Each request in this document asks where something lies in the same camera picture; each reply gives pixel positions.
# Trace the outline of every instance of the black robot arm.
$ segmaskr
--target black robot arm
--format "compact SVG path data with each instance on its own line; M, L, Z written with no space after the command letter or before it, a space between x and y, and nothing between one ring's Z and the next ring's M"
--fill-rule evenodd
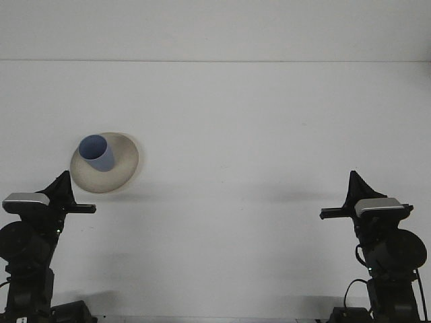
M94 213L95 205L75 202L68 171L35 193L12 193L3 201L21 221L0 230L0 256L10 274L5 313L0 322L47 323L54 273L49 268L68 213Z
M321 219L352 218L364 255L359 260L372 276L367 288L376 323L420 322L411 282L417 278L414 270L426 261L426 248L419 237L398 228L412 210L412 205L374 191L352 171L344 205L320 214ZM356 313L355 308L335 308L330 322L359 322Z

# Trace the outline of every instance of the black cable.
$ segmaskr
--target black cable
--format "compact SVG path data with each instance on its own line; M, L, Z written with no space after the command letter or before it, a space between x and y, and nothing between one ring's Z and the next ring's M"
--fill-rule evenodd
M419 276L419 270L416 269L415 272L416 272L416 276L418 277L420 297L422 298L422 307L424 309L425 322L428 323L428 313L427 313L427 310L426 310L425 295L424 295L424 288L422 287L422 280L421 280L421 278Z
M347 299L347 293L349 293L349 289L350 289L350 287L354 284L354 283L356 283L356 282L361 282L361 283L364 283L364 284L366 284L366 281L364 280L364 279L355 279L354 281L352 281L350 284L349 284L349 287L347 288L347 291L345 291L345 294L344 294L344 300L343 300L343 305L344 305L344 309L346 309L347 308L347 305L345 304L345 301L346 301L346 299Z
M9 283L10 283L10 281L5 281L4 283L0 284L0 288L2 288L4 285L7 285Z

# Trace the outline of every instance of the blue cup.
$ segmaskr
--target blue cup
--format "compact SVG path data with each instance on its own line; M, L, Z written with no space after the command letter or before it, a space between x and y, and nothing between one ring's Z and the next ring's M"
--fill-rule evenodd
M87 163L100 172L107 172L115 166L112 149L101 135L90 135L82 139L78 151Z

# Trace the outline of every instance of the cable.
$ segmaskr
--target cable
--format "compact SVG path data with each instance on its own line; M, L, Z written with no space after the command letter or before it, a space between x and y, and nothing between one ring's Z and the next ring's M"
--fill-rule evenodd
M361 283L364 283L364 284L366 284L366 281L364 280L364 279L355 279L354 281L352 281L350 284L349 284L349 287L347 288L347 291L345 291L345 294L344 294L344 300L343 300L343 305L344 305L344 309L346 309L347 308L347 305L345 304L345 301L346 301L346 299L347 299L347 293L349 293L349 289L350 289L350 287L354 284L354 283L356 283L356 282L361 282Z
M415 272L416 272L416 276L418 277L420 297L422 298L422 307L424 309L425 322L428 323L428 313L427 313L427 310L426 310L425 295L424 295L424 288L422 287L422 280L421 280L421 278L419 276L419 270L415 269Z
M356 259L359 261L359 263L360 263L362 266L365 266L366 268L368 268L368 266L366 265L366 262L365 262L364 260L362 260L361 256L359 255L359 251L358 251L358 249L359 249L359 248L361 248L361 245L360 245L360 244L358 244L358 245L356 246L356 248L355 248L355 256L356 256Z
M10 281L5 281L4 283L0 284L0 288L2 288L4 285L7 285L9 283L10 283Z

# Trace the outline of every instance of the white surface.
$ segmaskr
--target white surface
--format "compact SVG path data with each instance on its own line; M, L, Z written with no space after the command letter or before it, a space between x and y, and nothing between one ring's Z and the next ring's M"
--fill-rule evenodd
M98 316L99 323L316 323L316 320L255 319L255 318L197 318L171 316Z
M0 59L429 61L429 0L0 2Z
M2 62L0 196L47 186L86 135L129 133L145 164L127 189L74 187L98 211L67 217L54 303L327 317L367 277L351 221L319 219L344 202L351 169L415 205L402 227L431 246L430 74L427 63Z

